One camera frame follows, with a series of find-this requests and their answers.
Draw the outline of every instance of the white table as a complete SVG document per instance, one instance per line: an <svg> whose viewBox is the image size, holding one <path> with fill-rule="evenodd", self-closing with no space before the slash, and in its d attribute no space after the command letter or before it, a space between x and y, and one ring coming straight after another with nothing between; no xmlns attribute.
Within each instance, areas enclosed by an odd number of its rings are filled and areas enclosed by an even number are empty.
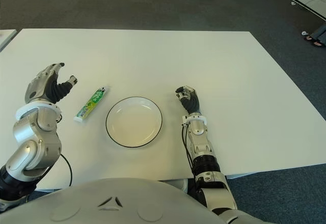
<svg viewBox="0 0 326 224"><path fill-rule="evenodd" d="M0 51L10 42L16 32L16 30L0 30Z"/></svg>
<svg viewBox="0 0 326 224"><path fill-rule="evenodd" d="M27 29L0 53L1 165L17 148L12 126L28 82L58 62L66 64L60 81L71 74L78 78L58 103L58 135L73 184L192 177L181 142L185 110L174 94L183 85L198 92L224 174L326 163L326 121L249 32ZM110 91L88 120L73 121L104 85ZM157 138L136 149L115 144L105 130L109 109L130 96L153 100L163 117ZM68 167L59 159L38 188L64 188L68 182Z"/></svg>

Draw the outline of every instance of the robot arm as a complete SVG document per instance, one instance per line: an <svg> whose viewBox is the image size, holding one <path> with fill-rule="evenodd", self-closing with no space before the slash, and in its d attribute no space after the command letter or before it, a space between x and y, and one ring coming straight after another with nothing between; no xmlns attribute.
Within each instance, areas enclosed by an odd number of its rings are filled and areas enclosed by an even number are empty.
<svg viewBox="0 0 326 224"><path fill-rule="evenodd" d="M189 113L182 118L182 126L186 128L186 135L182 137L194 174L199 201L218 214L229 209L236 210L236 202L207 139L207 121L200 113L196 91L184 86L178 88L176 93ZM186 144L187 137L190 139L189 146Z"/></svg>
<svg viewBox="0 0 326 224"><path fill-rule="evenodd" d="M16 113L13 134L18 149L0 170L0 211L18 205L33 192L61 154L57 122L62 117L55 104L77 83L71 76L57 84L63 66L53 64L42 70L27 88L26 105Z"/></svg>

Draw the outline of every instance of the person's feet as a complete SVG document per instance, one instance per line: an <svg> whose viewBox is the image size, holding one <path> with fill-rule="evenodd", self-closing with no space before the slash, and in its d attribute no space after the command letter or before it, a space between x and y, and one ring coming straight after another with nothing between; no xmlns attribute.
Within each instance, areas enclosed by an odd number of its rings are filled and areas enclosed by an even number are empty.
<svg viewBox="0 0 326 224"><path fill-rule="evenodd" d="M324 45L321 42L314 42L313 46L315 46L315 47L323 47Z"/></svg>
<svg viewBox="0 0 326 224"><path fill-rule="evenodd" d="M313 38L312 38L311 36L306 36L306 37L305 37L305 40L306 40L306 41L312 41Z"/></svg>

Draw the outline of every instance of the white plate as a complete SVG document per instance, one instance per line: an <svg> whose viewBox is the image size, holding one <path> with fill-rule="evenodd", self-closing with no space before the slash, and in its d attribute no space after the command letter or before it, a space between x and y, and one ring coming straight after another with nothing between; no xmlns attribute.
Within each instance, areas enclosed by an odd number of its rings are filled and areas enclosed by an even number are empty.
<svg viewBox="0 0 326 224"><path fill-rule="evenodd" d="M143 97L125 98L107 114L106 130L116 143L135 148L151 142L162 126L157 105Z"/></svg>

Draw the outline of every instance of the toothpaste tube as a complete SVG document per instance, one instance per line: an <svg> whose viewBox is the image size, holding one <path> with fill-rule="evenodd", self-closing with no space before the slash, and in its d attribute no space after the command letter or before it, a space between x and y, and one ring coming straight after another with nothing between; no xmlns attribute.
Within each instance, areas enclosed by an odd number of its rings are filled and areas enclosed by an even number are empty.
<svg viewBox="0 0 326 224"><path fill-rule="evenodd" d="M79 122L82 122L84 119L86 119L86 117L96 107L99 101L101 101L106 91L106 87L99 88L73 119Z"/></svg>

